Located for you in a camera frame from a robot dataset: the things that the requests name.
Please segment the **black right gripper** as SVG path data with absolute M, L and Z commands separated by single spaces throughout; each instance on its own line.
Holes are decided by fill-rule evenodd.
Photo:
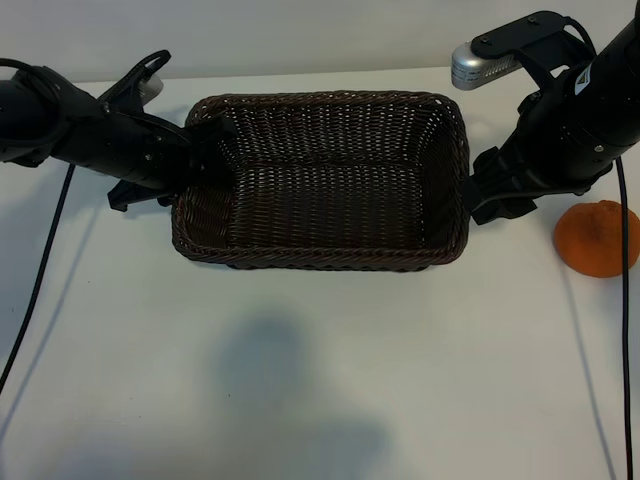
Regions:
M 582 195 L 620 157 L 620 148 L 590 132 L 586 116 L 575 109 L 576 69 L 563 71 L 546 89 L 519 105 L 516 129 L 501 147 L 473 162 L 464 181 L 464 204 L 485 225 L 514 219 L 536 209 L 546 195 Z

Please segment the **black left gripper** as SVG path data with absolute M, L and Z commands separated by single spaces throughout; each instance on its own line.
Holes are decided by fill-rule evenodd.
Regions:
M 142 111 L 105 107 L 103 113 L 99 171 L 119 180 L 108 193 L 111 209 L 152 200 L 169 206 L 188 175 L 191 153 L 197 184 L 233 189 L 235 177 L 223 146 L 237 130 L 228 118 L 195 125 L 192 138 L 185 129 Z

